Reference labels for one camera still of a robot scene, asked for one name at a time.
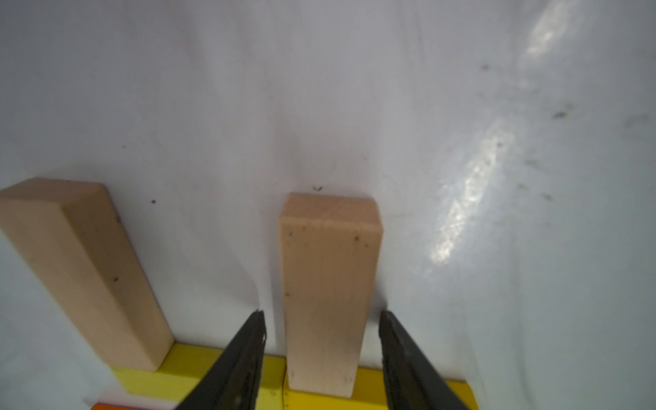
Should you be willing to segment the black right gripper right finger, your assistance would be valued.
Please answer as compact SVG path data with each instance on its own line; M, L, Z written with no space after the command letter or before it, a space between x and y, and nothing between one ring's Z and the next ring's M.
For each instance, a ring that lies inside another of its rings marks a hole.
M380 313L379 338L388 408L468 409L389 310Z

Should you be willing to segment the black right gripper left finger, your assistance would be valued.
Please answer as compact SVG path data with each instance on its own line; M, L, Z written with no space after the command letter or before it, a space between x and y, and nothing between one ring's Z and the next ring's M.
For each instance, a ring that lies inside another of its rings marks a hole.
M254 410L266 341L265 315L256 310L177 410Z

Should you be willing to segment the orange block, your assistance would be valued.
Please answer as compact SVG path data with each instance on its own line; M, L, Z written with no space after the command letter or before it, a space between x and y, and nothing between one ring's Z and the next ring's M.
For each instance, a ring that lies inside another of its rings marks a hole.
M107 403L96 403L90 410L139 410L138 408L129 408L125 406L117 406Z

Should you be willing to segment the yellow block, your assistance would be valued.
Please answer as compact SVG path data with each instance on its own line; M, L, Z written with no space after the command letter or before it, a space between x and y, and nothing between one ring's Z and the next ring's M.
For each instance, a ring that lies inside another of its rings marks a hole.
M222 354L217 348L175 343L154 372L114 367L112 372L130 394L180 402L188 396ZM261 369L257 409L283 410L286 361L266 355Z
M285 409L387 409L384 374L381 370L360 367L350 398L294 391L285 377L283 387Z

